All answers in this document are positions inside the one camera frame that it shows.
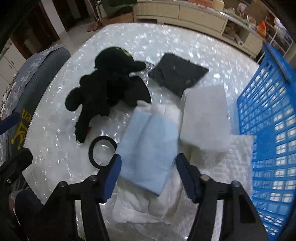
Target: metal bolt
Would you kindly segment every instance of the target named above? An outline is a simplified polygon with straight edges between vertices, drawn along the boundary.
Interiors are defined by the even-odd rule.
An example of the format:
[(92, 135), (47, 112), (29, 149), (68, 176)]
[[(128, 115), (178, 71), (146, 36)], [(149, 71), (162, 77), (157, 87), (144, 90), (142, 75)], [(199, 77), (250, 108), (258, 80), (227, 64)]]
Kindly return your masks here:
[(238, 181), (233, 181), (232, 184), (237, 188), (240, 186), (240, 183)]
[(64, 186), (66, 186), (68, 183), (66, 183), (65, 181), (61, 181), (60, 183), (59, 183), (59, 187), (60, 188), (63, 188)]
[(203, 179), (204, 181), (208, 181), (210, 179), (208, 175), (201, 175), (200, 178)]
[(96, 175), (91, 175), (91, 176), (89, 177), (89, 180), (91, 180), (92, 182), (96, 181), (97, 179), (98, 179), (98, 178), (97, 178)]

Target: floor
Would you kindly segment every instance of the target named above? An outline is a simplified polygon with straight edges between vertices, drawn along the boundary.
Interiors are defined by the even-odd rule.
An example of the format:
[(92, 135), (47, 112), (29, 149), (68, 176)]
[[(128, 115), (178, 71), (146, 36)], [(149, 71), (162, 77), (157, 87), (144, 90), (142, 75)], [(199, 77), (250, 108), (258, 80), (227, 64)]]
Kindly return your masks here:
[(95, 32), (87, 32), (87, 28), (94, 20), (91, 18), (87, 18), (83, 21), (77, 23), (76, 26), (71, 28), (68, 32), (63, 33), (60, 36), (60, 39), (52, 44), (62, 44), (71, 55), (73, 55), (80, 46), (85, 43), (89, 38), (91, 38), (97, 31)]

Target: black rubber band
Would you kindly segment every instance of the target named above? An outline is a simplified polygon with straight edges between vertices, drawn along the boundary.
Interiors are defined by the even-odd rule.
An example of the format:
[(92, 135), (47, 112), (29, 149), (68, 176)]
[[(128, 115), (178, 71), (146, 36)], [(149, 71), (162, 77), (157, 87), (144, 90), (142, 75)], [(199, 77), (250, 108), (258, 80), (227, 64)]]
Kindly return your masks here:
[(100, 141), (100, 140), (107, 140), (109, 141), (112, 146), (114, 147), (114, 149), (116, 150), (117, 148), (117, 144), (116, 142), (111, 138), (111, 137), (108, 137), (108, 136), (100, 136), (100, 137), (97, 137), (95, 138), (92, 142), (91, 142), (91, 145), (89, 146), (89, 161), (91, 162), (91, 164), (97, 168), (97, 169), (102, 169), (104, 168), (105, 166), (101, 166), (99, 164), (97, 164), (94, 160), (94, 156), (93, 156), (93, 152), (94, 152), (94, 146), (95, 144)]

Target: white table surface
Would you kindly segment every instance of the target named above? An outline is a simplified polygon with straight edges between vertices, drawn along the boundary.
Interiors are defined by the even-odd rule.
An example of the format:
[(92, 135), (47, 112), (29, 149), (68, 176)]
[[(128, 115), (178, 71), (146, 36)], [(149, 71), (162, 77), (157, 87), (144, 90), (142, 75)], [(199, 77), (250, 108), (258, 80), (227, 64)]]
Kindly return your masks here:
[[(231, 133), (238, 134), (236, 99), (258, 68), (253, 60), (224, 42), (188, 29), (143, 23), (108, 25), (81, 46), (64, 64), (44, 93), (32, 118), (25, 147), (31, 150), (34, 159), (23, 171), (23, 175), (43, 203), (60, 181), (77, 183), (96, 174), (98, 170), (91, 165), (88, 158), (91, 141), (99, 135), (108, 135), (119, 142), (128, 124), (132, 109), (119, 104), (112, 108), (109, 117), (98, 116), (91, 121), (92, 130), (85, 143), (81, 144), (75, 140), (74, 135), (81, 107), (75, 112), (69, 112), (64, 104), (67, 94), (79, 86), (81, 76), (94, 70), (97, 54), (109, 46), (122, 47), (134, 59), (153, 64), (157, 64), (164, 53), (171, 52), (209, 68), (209, 73), (197, 84), (224, 85)], [(172, 93), (151, 81), (146, 72), (141, 77), (147, 83), (152, 102), (178, 103)], [(106, 146), (97, 147), (94, 151), (94, 157), (101, 162), (110, 160), (112, 155), (112, 150)], [(137, 224), (117, 224), (112, 220), (110, 212), (115, 200), (116, 187), (112, 198), (106, 205), (101, 205), (112, 240), (153, 240), (153, 235), (145, 234), (143, 227)], [(79, 205), (77, 223), (78, 231), (83, 236)]]

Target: white textured towel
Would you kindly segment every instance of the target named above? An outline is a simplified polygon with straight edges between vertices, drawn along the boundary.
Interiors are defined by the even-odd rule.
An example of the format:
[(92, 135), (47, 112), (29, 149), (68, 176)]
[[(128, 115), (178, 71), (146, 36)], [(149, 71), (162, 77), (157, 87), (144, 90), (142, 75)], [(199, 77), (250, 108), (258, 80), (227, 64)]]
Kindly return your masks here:
[[(148, 104), (138, 101), (135, 111), (161, 114), (180, 127), (181, 112), (175, 105)], [(159, 197), (119, 178), (118, 196), (113, 208), (113, 218), (120, 223), (156, 223), (172, 218), (180, 199), (182, 184), (176, 167)]]
[(223, 85), (186, 89), (181, 100), (180, 140), (201, 150), (224, 152), (230, 148), (227, 102)]
[[(251, 160), (253, 151), (253, 136), (230, 135), (230, 149), (224, 153), (201, 151), (193, 148), (190, 164), (198, 167), (202, 174), (209, 175), (217, 182), (231, 183), (239, 181), (246, 193), (252, 194)], [(192, 227), (197, 205), (186, 196), (183, 189), (173, 225), (177, 233), (188, 236)], [(223, 201), (217, 202), (217, 212), (212, 241), (218, 241), (223, 215)]]

